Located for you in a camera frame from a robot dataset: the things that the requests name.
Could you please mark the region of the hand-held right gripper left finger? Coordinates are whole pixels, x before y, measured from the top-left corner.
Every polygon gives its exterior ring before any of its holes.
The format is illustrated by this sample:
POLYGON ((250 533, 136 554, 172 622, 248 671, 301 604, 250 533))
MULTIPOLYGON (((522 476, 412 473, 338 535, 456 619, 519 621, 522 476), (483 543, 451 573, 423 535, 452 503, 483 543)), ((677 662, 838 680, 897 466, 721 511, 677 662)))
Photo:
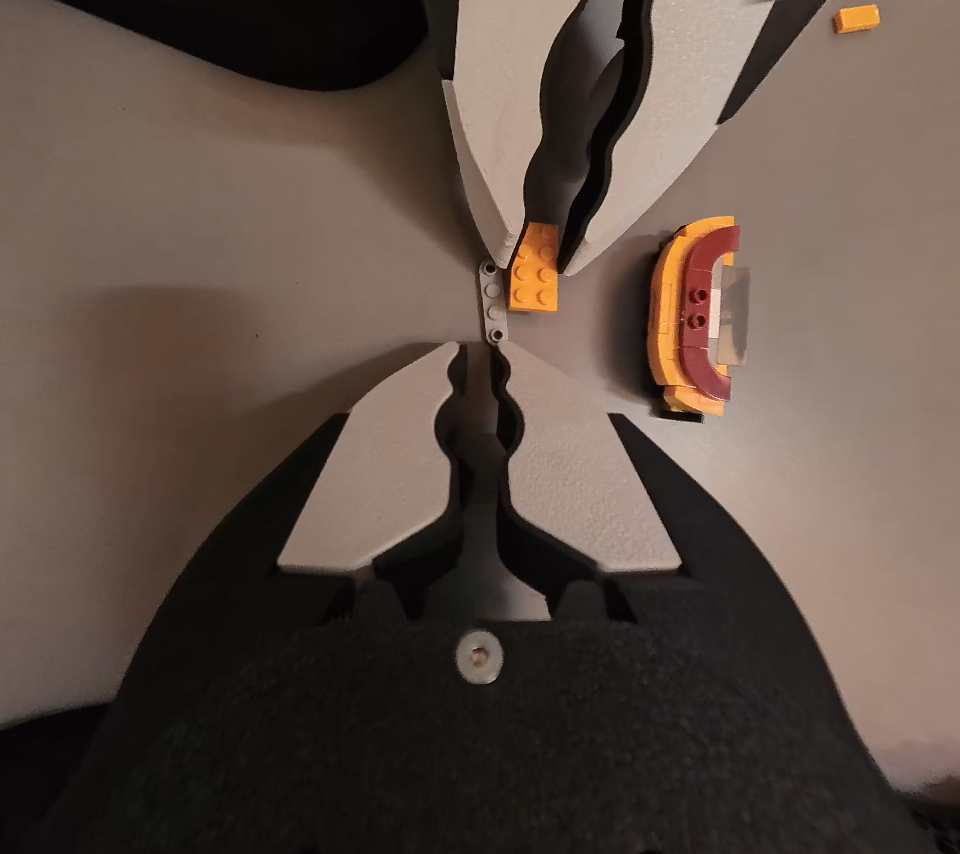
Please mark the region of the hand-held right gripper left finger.
POLYGON ((441 344, 354 404, 278 557, 281 570, 385 576, 461 539, 447 419, 466 364, 465 345, 441 344))

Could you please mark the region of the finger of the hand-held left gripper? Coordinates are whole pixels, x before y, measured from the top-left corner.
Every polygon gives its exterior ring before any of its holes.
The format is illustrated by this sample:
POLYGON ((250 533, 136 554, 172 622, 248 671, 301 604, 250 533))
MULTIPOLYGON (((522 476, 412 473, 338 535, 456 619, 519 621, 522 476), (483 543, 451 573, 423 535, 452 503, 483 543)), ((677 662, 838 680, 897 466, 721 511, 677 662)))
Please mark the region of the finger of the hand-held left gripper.
POLYGON ((559 253, 572 276, 672 187, 721 124, 772 0, 624 0, 620 73, 559 253))
POLYGON ((524 185, 544 136, 549 56, 586 0, 459 0, 450 79, 442 81, 466 205, 493 260, 526 222, 524 185))

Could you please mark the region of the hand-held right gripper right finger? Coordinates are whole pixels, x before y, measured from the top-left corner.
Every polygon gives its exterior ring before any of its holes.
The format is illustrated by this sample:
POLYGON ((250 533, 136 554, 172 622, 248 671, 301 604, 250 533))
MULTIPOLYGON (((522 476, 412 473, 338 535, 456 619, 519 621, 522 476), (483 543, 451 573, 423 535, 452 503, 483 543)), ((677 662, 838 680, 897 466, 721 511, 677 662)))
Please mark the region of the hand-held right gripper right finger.
POLYGON ((682 564, 603 406, 520 346, 491 357, 510 520, 600 573, 682 564))

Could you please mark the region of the curved orange dark red lego assembly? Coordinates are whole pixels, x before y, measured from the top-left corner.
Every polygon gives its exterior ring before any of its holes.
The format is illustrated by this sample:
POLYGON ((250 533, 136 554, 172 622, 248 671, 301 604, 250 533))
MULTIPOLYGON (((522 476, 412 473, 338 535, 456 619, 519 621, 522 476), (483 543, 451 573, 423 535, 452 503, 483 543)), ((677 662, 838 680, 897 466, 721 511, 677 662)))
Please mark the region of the curved orange dark red lego assembly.
POLYGON ((751 272, 736 265, 741 227, 713 216, 681 227, 658 253, 647 357, 665 416, 723 417, 731 372, 747 362, 751 272))

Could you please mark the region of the grey narrow lego plate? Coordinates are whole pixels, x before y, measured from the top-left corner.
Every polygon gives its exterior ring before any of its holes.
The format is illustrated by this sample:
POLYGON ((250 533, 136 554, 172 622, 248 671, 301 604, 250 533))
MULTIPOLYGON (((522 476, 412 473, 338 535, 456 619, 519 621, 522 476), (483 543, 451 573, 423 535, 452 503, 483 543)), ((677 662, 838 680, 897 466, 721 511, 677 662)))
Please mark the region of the grey narrow lego plate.
POLYGON ((504 344, 509 341, 507 301, 502 271, 494 260, 480 263, 477 281, 486 342, 490 346, 504 344))

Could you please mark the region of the orange lego plate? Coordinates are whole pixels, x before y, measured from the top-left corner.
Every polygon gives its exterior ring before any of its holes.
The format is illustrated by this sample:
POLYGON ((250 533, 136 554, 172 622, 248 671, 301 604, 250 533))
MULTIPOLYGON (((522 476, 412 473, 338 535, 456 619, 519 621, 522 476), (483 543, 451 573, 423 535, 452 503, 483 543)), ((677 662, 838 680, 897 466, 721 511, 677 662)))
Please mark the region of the orange lego plate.
POLYGON ((512 313, 554 314, 559 308, 559 227, 528 224, 510 266, 507 308, 512 313))

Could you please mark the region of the person's right forearm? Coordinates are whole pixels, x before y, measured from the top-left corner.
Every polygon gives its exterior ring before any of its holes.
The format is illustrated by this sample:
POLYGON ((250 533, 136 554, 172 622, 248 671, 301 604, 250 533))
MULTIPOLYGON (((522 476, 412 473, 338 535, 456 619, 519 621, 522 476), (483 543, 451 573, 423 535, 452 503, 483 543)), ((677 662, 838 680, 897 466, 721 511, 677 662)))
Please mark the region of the person's right forearm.
POLYGON ((86 756, 109 703, 25 720, 1 733, 1 851, 22 852, 86 756))

